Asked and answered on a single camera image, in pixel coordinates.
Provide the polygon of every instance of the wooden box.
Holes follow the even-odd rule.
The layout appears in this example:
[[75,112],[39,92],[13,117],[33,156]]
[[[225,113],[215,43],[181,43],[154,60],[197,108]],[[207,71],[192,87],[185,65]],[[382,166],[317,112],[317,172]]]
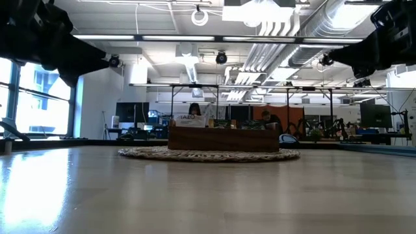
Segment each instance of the wooden box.
[[171,150],[279,151],[279,133],[272,130],[169,127]]

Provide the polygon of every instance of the woman with dark hair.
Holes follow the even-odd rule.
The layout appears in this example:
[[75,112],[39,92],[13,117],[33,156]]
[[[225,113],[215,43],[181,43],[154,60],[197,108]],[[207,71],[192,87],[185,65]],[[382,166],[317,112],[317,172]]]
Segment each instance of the woman with dark hair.
[[188,114],[194,114],[194,115],[197,115],[197,116],[201,116],[200,106],[197,103],[190,104]]

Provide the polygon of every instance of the black monitor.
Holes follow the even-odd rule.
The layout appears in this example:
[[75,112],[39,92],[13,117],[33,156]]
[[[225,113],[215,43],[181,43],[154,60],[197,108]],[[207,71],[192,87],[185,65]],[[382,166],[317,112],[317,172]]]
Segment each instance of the black monitor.
[[390,107],[385,105],[360,104],[362,127],[392,128]]
[[149,122],[149,103],[117,103],[116,115],[120,123]]

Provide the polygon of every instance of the security camera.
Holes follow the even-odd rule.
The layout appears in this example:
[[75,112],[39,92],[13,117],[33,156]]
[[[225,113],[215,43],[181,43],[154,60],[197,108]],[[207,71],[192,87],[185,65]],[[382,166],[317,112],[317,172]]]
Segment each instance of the security camera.
[[227,62],[227,55],[225,51],[219,51],[216,56],[215,62],[217,64],[225,64]]
[[111,55],[109,60],[110,68],[120,68],[123,66],[123,62],[120,60],[119,55]]

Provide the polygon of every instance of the black pillar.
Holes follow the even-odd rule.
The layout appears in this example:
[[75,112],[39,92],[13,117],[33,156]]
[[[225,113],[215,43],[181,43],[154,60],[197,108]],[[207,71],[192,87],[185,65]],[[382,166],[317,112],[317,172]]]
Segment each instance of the black pillar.
[[331,127],[333,125],[333,103],[332,103],[332,89],[330,89],[330,107],[331,107]]
[[220,88],[216,88],[216,119],[218,119],[218,101],[220,100]]
[[289,89],[286,89],[286,105],[287,105],[287,128],[286,128],[286,132],[289,132],[289,118],[290,118],[290,114],[289,114]]
[[170,118],[174,118],[174,88],[175,86],[172,86],[172,102],[170,103]]

